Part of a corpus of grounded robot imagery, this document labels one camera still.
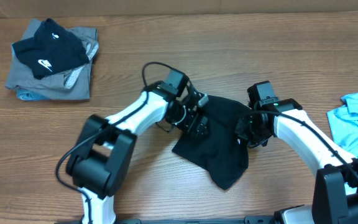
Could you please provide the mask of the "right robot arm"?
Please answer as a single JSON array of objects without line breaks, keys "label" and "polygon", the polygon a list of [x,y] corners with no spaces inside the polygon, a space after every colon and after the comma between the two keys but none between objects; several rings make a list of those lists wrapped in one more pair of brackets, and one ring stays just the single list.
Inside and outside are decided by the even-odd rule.
[{"label": "right robot arm", "polygon": [[286,142],[315,177],[311,205],[246,217],[246,223],[358,223],[358,158],[340,148],[309,119],[294,99],[280,100],[269,81],[247,90],[249,109],[239,118],[235,134],[248,148],[266,146],[270,137]]}]

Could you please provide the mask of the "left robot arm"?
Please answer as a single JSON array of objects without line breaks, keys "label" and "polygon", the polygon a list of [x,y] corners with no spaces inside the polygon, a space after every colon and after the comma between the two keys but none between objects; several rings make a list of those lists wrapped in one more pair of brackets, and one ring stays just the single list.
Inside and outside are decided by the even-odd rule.
[{"label": "left robot arm", "polygon": [[121,112],[91,115],[67,155],[66,173],[79,191],[84,215],[80,223],[114,223],[114,195],[126,178],[137,138],[151,125],[166,120],[194,138],[207,135],[201,115],[208,96],[190,79],[172,69],[166,80],[144,86],[139,98]]}]

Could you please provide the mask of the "black t-shirt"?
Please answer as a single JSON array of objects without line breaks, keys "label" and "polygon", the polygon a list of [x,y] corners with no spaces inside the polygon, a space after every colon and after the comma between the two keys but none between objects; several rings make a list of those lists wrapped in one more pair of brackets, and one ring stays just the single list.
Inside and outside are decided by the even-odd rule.
[{"label": "black t-shirt", "polygon": [[172,152],[208,171],[221,189],[229,189],[249,165],[246,140],[235,134],[236,124],[250,109],[242,103],[210,96],[201,115],[208,118],[209,134],[201,139],[182,134]]}]

